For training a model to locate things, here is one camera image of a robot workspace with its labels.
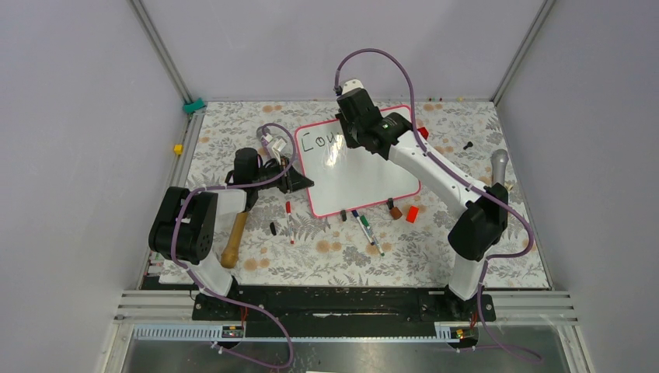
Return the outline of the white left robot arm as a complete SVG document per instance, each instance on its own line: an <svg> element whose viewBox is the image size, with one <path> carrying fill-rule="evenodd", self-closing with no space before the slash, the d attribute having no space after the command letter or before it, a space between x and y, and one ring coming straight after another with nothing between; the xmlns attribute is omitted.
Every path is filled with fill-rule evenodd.
<svg viewBox="0 0 659 373"><path fill-rule="evenodd" d="M212 252L216 219L224 215L234 220L225 257L225 262L234 262L246 219L261 190L293 193L314 186L292 163L286 156L265 162L256 149L240 148L224 186L197 192L171 186L163 197L148 246L183 268L204 295L214 296L211 309L222 319L239 314L241 299L230 291L233 276Z"/></svg>

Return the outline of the pink framed whiteboard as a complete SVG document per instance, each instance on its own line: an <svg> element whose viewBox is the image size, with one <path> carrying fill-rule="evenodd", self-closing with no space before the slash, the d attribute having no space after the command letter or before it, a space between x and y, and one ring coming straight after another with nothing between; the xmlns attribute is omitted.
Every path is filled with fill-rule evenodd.
<svg viewBox="0 0 659 373"><path fill-rule="evenodd" d="M301 126L294 132L300 169L314 185L307 189L312 215L324 218L420 192L405 169L364 148L348 148L338 119Z"/></svg>

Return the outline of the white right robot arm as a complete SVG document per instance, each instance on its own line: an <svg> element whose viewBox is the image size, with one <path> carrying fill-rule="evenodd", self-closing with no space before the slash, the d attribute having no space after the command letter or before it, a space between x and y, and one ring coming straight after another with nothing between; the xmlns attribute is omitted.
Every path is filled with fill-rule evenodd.
<svg viewBox="0 0 659 373"><path fill-rule="evenodd" d="M349 148L364 148L406 170L455 216L448 233L455 263L445 308L453 319L467 319L476 310L485 255L507 228L506 188L465 174L426 142L413 121L398 113L383 114L366 89L343 89L336 101Z"/></svg>

